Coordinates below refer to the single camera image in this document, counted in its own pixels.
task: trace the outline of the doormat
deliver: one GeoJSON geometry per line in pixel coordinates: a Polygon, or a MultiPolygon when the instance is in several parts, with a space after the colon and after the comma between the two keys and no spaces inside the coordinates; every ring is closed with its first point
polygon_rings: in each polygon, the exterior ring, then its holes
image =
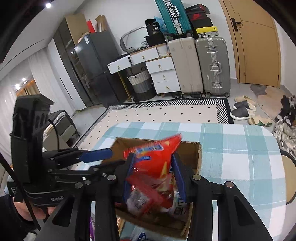
{"type": "Polygon", "coordinates": [[[129,122],[233,124],[227,98],[181,99],[110,105],[80,138],[75,147],[91,150],[113,125],[129,122]]]}
{"type": "Polygon", "coordinates": [[[272,86],[251,84],[250,89],[256,95],[258,105],[272,120],[281,112],[283,95],[289,96],[283,90],[272,86]]]}

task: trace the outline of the laundry basket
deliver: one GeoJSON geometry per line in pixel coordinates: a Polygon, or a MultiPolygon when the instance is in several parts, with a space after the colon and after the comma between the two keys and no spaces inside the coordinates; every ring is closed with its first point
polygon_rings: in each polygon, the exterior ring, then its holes
{"type": "Polygon", "coordinates": [[[128,79],[139,101],[149,100],[156,95],[156,91],[152,85],[151,75],[146,68],[138,74],[128,76],[128,79]]]}

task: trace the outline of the wooden door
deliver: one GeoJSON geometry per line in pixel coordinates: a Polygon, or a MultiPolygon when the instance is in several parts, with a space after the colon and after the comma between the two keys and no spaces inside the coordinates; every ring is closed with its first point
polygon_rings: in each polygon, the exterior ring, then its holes
{"type": "Polygon", "coordinates": [[[280,86],[280,48],[271,16],[253,0],[220,0],[240,83],[280,86]]]}

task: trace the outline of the blue and white tablecloth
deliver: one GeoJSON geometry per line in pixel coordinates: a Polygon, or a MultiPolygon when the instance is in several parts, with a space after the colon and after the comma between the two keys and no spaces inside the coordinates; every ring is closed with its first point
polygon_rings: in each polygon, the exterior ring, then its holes
{"type": "MultiPolygon", "coordinates": [[[[273,240],[278,240],[286,212],[285,172],[273,135],[261,126],[211,123],[131,122],[112,126],[93,150],[109,148],[116,137],[163,139],[181,133],[200,142],[200,174],[210,182],[230,180],[253,206],[273,240]]],[[[90,163],[98,165],[100,161],[90,163]]],[[[89,165],[80,163],[79,169],[89,165]]],[[[218,240],[217,203],[213,202],[213,240],[218,240]]]]}

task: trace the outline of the white curtain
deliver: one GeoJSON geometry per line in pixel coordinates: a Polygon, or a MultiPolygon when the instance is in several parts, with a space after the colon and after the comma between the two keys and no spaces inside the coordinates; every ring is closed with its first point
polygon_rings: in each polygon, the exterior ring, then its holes
{"type": "Polygon", "coordinates": [[[54,105],[50,108],[51,112],[65,110],[69,115],[72,115],[74,109],[69,104],[54,76],[46,50],[42,49],[32,54],[28,61],[40,93],[54,101],[54,105]]]}
{"type": "Polygon", "coordinates": [[[14,80],[10,74],[0,80],[0,152],[11,164],[10,133],[12,131],[12,115],[16,94],[14,80]]]}

